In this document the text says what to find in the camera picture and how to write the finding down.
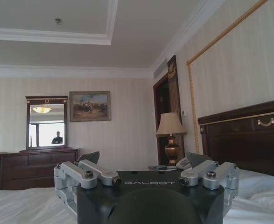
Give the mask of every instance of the window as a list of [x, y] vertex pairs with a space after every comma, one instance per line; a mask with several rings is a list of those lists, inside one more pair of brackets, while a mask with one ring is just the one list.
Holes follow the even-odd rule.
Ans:
[[[52, 144], [57, 136], [62, 138], [62, 143]], [[29, 125], [29, 147], [62, 146], [64, 145], [64, 123], [41, 123]]]

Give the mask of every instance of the table lamp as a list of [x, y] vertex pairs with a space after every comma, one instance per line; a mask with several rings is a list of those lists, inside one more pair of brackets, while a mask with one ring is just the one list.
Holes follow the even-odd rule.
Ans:
[[174, 134], [186, 134], [185, 128], [180, 123], [176, 112], [162, 113], [159, 128], [156, 132], [157, 136], [169, 135], [168, 145], [165, 147], [166, 155], [169, 159], [169, 164], [174, 166], [177, 164], [179, 155], [179, 145], [175, 143]]

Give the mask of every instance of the brass lamp base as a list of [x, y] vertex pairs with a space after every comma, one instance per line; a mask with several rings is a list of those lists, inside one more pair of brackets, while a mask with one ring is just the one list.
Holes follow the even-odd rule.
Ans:
[[179, 145], [174, 142], [175, 137], [171, 135], [168, 137], [168, 145], [165, 147], [166, 155], [169, 159], [168, 165], [175, 166], [179, 155]]

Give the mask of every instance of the framed painting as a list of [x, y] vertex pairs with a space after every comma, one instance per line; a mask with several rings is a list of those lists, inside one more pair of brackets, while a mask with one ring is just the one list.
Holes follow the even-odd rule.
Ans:
[[70, 92], [70, 122], [111, 120], [109, 91]]

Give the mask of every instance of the ceiling trim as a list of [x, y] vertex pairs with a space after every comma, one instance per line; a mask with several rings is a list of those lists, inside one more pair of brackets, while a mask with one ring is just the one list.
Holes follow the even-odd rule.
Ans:
[[112, 41], [112, 37], [113, 37], [117, 7], [118, 7], [118, 0], [109, 0], [105, 34], [107, 35], [110, 42]]
[[149, 69], [74, 66], [0, 65], [0, 77], [10, 78], [149, 78]]
[[0, 40], [111, 45], [106, 34], [0, 28]]
[[0, 40], [111, 45], [118, 0], [109, 0], [105, 34], [0, 28]]
[[210, 19], [226, 0], [199, 0], [195, 9], [184, 21], [180, 29], [150, 67], [155, 71], [164, 60], [168, 61], [191, 39], [191, 37]]

